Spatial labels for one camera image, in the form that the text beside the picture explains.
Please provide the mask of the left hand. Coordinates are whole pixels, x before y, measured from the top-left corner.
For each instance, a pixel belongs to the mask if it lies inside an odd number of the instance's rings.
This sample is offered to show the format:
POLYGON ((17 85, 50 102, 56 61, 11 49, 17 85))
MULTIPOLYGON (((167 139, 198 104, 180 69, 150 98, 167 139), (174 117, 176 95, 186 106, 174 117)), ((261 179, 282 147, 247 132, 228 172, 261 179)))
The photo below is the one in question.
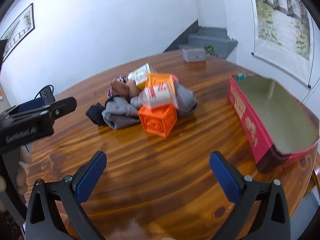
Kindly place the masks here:
MULTIPOLYGON (((28 185, 27 185, 27 182, 26 182, 27 175, 26 175, 25 168, 31 162, 32 162, 32 158, 30 156, 29 151, 27 150, 27 148, 21 147, 20 148, 19 168, 17 170, 17 176, 16 176, 16 183, 17 183, 17 186, 18 186, 18 192, 19 192, 20 196, 24 196, 24 194, 28 190, 28 185)), ((0 182, 0 187, 1 187, 0 191, 1 191, 1 193, 5 191, 6 186, 7 186, 6 185, 6 181, 1 176, 1 182, 0 182)), ((5 212, 5 211, 7 211, 7 208, 1 201, 1 212, 5 212)))

